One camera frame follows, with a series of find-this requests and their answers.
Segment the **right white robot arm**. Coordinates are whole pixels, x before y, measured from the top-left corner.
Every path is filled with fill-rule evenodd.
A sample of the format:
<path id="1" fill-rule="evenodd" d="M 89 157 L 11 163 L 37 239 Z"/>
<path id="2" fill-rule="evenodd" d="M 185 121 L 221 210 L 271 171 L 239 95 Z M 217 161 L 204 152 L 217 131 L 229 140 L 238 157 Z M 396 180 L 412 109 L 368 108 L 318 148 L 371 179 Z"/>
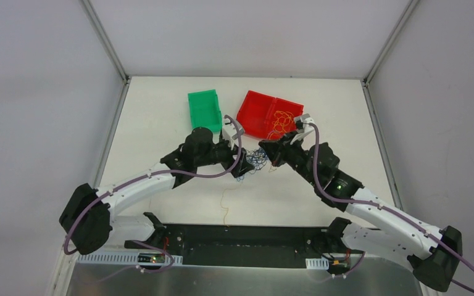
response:
<path id="1" fill-rule="evenodd" d="M 302 140 L 290 132 L 277 140 L 262 140 L 259 147 L 273 166 L 287 164 L 313 185 L 323 203 L 376 227 L 371 231 L 336 218 L 325 237 L 329 250 L 373 253 L 411 271 L 427 287 L 447 292 L 462 254 L 462 234 L 457 228 L 430 225 L 386 203 L 339 169 L 339 157 L 326 142 L 305 150 Z"/>

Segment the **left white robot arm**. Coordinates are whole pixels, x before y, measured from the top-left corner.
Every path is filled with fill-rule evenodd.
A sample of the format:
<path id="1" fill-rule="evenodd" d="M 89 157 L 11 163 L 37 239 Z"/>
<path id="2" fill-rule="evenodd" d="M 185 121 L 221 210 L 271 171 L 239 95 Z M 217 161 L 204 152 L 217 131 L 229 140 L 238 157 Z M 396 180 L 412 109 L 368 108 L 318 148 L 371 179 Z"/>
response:
<path id="1" fill-rule="evenodd" d="M 195 128 L 175 150 L 150 169 L 117 184 L 93 188 L 79 185 L 71 195 L 59 224 L 67 236 L 64 252 L 87 255 L 103 245 L 141 241 L 148 249 L 164 240 L 157 222 L 147 214 L 127 216 L 123 212 L 157 193 L 181 186 L 193 178 L 213 179 L 232 175 L 239 178 L 253 169 L 246 159 L 244 128 L 225 125 L 217 142 L 211 130 Z"/>

